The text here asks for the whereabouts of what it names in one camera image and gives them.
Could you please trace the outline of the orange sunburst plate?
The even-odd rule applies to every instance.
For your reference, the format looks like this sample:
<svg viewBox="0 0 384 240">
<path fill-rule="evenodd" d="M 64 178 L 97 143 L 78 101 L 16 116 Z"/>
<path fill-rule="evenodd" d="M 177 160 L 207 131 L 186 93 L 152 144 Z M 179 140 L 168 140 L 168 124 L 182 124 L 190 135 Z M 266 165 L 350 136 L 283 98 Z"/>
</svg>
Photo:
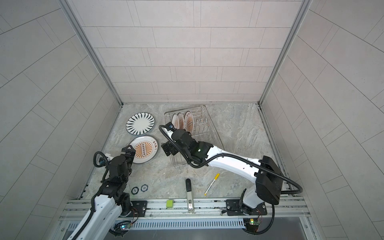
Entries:
<svg viewBox="0 0 384 240">
<path fill-rule="evenodd" d="M 182 113 L 178 113 L 178 120 L 179 120 L 179 129 L 184 129 L 185 120 L 184 120 L 184 115 Z"/>
<path fill-rule="evenodd" d="M 177 114 L 173 114 L 171 123 L 175 129 L 180 128 L 179 118 Z"/>
<path fill-rule="evenodd" d="M 141 136 L 129 143 L 136 150 L 134 164 L 144 164 L 153 159 L 158 151 L 158 141 L 152 136 Z"/>
</svg>

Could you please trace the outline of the red text white plate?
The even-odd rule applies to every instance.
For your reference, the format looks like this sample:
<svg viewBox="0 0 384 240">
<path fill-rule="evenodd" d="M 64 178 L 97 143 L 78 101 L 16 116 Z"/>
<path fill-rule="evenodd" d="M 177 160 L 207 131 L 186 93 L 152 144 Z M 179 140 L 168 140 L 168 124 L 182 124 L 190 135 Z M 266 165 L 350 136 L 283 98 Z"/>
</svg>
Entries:
<svg viewBox="0 0 384 240">
<path fill-rule="evenodd" d="M 190 134 L 193 133 L 194 129 L 194 118 L 193 114 L 190 111 L 186 111 L 185 117 L 184 117 L 184 129 L 189 132 Z"/>
</svg>

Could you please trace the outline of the orange sunburst plate front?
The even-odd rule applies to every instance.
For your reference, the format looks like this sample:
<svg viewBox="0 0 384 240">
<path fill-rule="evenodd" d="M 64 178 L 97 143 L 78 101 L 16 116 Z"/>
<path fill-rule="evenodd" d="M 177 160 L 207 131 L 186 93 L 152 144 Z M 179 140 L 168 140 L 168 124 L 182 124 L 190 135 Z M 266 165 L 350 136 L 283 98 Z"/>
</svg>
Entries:
<svg viewBox="0 0 384 240">
<path fill-rule="evenodd" d="M 173 114 L 171 123 L 175 129 L 180 128 L 179 118 L 177 114 Z"/>
</svg>

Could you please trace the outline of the blue striped white plate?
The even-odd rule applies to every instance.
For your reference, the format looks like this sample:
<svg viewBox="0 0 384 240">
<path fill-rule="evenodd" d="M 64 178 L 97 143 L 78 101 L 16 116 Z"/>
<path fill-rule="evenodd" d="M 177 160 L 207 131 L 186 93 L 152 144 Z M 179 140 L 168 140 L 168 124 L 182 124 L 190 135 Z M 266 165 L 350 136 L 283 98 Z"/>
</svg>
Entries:
<svg viewBox="0 0 384 240">
<path fill-rule="evenodd" d="M 135 136 L 144 135 L 150 132 L 155 126 L 153 115 L 141 112 L 131 116 L 126 123 L 126 131 Z"/>
</svg>

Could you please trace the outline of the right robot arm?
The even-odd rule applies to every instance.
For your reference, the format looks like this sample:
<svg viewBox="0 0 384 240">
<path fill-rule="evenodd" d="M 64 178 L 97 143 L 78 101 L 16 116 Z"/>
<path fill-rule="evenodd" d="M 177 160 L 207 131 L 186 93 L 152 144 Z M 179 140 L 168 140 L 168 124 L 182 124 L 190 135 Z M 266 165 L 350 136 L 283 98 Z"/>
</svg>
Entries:
<svg viewBox="0 0 384 240">
<path fill-rule="evenodd" d="M 263 156 L 261 160 L 250 159 L 226 152 L 213 144 L 196 141 L 184 129 L 176 129 L 172 123 L 159 125 L 159 130 L 167 142 L 162 148 L 167 156 L 181 154 L 187 164 L 194 169 L 217 167 L 235 173 L 255 183 L 245 189 L 239 200 L 239 212 L 245 215 L 261 215 L 258 205 L 269 203 L 272 209 L 279 204 L 281 195 L 294 195 L 303 192 L 295 181 L 284 176 L 272 158 Z"/>
</svg>

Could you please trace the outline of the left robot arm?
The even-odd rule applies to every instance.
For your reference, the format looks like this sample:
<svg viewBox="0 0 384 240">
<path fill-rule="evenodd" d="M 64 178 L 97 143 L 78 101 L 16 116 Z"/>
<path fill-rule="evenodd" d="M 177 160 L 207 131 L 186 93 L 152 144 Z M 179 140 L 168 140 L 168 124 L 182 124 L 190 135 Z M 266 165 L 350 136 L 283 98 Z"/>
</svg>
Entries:
<svg viewBox="0 0 384 240">
<path fill-rule="evenodd" d="M 102 185 L 92 196 L 90 210 L 68 237 L 69 240 L 102 240 L 107 233 L 122 237 L 134 223 L 133 221 L 116 223 L 118 217 L 125 217 L 134 212 L 130 194 L 124 190 L 132 172 L 131 166 L 136 150 L 128 145 L 122 148 L 122 152 L 111 160 L 103 152 L 95 152 L 94 166 L 106 168 Z"/>
</svg>

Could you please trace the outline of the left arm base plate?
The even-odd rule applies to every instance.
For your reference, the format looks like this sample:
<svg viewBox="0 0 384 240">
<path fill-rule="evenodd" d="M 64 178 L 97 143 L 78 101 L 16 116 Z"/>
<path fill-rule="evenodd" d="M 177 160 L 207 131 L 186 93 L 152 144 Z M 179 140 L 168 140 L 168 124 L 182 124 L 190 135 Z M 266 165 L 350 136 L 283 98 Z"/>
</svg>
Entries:
<svg viewBox="0 0 384 240">
<path fill-rule="evenodd" d="M 123 203 L 121 218 L 137 218 L 144 217 L 146 213 L 148 202 L 147 201 L 131 201 L 128 203 Z"/>
</svg>

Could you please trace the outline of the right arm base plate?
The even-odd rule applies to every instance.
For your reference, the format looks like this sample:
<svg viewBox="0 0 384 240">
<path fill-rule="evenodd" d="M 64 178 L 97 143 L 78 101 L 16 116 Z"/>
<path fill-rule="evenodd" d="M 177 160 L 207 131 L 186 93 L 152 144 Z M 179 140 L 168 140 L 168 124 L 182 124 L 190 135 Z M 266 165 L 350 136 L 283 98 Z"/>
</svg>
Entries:
<svg viewBox="0 0 384 240">
<path fill-rule="evenodd" d="M 266 216 L 268 214 L 265 202 L 252 209 L 245 204 L 240 205 L 240 199 L 226 200 L 226 208 L 222 210 L 222 214 L 225 213 L 228 216 Z"/>
</svg>

